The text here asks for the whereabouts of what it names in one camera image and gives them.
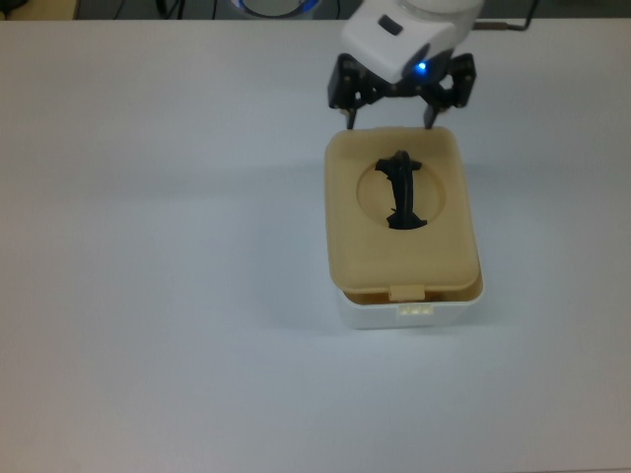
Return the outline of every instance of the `black object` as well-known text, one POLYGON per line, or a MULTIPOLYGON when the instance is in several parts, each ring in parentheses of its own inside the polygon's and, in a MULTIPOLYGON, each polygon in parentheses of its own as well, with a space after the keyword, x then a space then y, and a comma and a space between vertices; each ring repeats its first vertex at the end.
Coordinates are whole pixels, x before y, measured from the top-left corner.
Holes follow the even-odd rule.
POLYGON ((532 22, 532 18, 534 17, 534 12, 536 12, 536 8, 539 6, 539 0, 532 0, 530 4, 530 8, 526 15, 526 21, 523 25, 511 25, 506 22, 475 22, 473 24, 474 30, 487 30, 487 31, 509 31, 509 32, 525 32, 528 28, 530 28, 530 23, 532 22))
POLYGON ((20 8, 27 0, 0 0, 0 12, 7 17, 13 10, 20 8))
POLYGON ((393 36, 397 36, 403 31, 403 27, 388 15, 383 15, 381 18, 379 18, 378 23, 380 27, 382 27, 393 36))
POLYGON ((427 225, 414 214, 414 176, 412 172, 421 169, 421 163, 410 160, 406 151, 397 151, 388 160, 378 160, 375 170, 380 170, 392 183, 394 212, 387 218, 391 229, 414 230, 427 225))
POLYGON ((467 105, 476 72, 472 54, 452 57, 453 51, 449 50, 421 66, 416 61, 421 61, 426 53, 424 46, 406 66, 403 79, 396 84, 371 72, 350 54, 340 54, 328 83, 328 106, 342 110, 346 114, 346 128, 352 130, 357 110, 364 105, 384 97, 420 97, 428 105, 424 115, 425 128, 432 128, 440 112, 452 106, 462 108, 467 105), (445 89, 441 81, 448 75, 454 83, 450 89, 445 89))

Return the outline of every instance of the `table surface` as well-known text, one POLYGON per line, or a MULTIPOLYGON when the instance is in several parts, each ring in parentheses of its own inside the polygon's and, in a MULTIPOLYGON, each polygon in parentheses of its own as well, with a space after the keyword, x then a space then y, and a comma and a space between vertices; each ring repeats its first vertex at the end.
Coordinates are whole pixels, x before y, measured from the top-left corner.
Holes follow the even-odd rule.
POLYGON ((438 123, 485 297, 369 332, 327 267, 340 28, 0 27, 0 470, 631 467, 631 21, 470 36, 470 106, 438 123))

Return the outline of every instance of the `black cable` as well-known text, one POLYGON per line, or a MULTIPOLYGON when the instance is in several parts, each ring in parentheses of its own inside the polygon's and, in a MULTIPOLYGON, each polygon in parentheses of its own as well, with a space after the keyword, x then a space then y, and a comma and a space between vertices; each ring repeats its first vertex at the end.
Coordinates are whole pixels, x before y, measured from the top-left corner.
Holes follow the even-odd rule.
POLYGON ((127 3, 127 0, 120 0, 120 5, 118 5, 118 10, 116 10, 116 14, 114 15, 114 18, 112 18, 113 20, 118 20, 120 12, 122 12, 122 7, 125 6, 125 3, 127 3))
POLYGON ((536 11, 536 7, 539 6, 539 0, 533 0, 532 5, 530 5, 530 10, 528 10, 528 15, 526 17, 526 22, 523 26, 519 25, 509 25, 507 30, 512 32, 525 32, 530 27, 530 22, 532 21, 532 17, 534 17, 534 12, 536 11))
POLYGON ((156 0, 156 8, 160 17, 165 20, 167 18, 167 0, 156 0))
POLYGON ((177 19, 181 20, 184 16, 184 7, 186 6, 186 0, 179 0, 179 9, 177 10, 177 19))
POLYGON ((534 12, 536 8, 539 6, 539 0, 532 0, 532 4, 530 5, 530 10, 528 10, 528 14, 526 16, 526 22, 523 25, 511 25, 506 22, 475 22, 473 24, 474 30, 494 30, 500 32, 525 32, 530 27, 530 22, 532 22, 532 18, 534 17, 534 12))
POLYGON ((179 0, 175 0, 174 5, 171 7, 171 9, 169 10, 169 12, 167 13, 167 15, 165 16, 165 20, 170 20, 171 19, 171 15, 174 13, 175 8, 177 8, 177 5, 179 5, 179 0))

